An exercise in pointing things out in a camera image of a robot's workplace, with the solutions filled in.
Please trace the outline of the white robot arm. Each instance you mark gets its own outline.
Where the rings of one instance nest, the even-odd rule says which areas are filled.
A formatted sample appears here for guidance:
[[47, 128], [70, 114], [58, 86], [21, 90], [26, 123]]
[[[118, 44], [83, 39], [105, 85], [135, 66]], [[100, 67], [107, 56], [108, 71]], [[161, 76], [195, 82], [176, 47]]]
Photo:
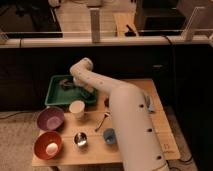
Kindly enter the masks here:
[[109, 96], [109, 110], [124, 170], [169, 171], [142, 90], [92, 69], [92, 61], [83, 58], [70, 67], [70, 74], [80, 85], [92, 86]]

